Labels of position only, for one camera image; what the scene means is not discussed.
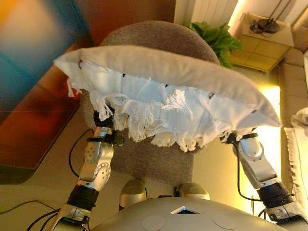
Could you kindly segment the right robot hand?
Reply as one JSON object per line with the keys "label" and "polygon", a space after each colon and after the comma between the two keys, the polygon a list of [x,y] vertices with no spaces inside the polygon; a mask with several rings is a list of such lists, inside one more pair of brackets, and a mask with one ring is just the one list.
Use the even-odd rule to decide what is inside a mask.
{"label": "right robot hand", "polygon": [[238,131],[225,131],[219,135],[219,140],[224,144],[234,144],[239,141],[239,137]]}

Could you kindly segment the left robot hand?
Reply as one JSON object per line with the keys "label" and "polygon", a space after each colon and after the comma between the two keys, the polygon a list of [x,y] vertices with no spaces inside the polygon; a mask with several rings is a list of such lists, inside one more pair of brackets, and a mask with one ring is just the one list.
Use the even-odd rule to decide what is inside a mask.
{"label": "left robot hand", "polygon": [[112,115],[107,119],[101,121],[99,119],[99,112],[95,110],[93,113],[93,120],[96,127],[106,127],[111,129],[114,128],[114,117]]}

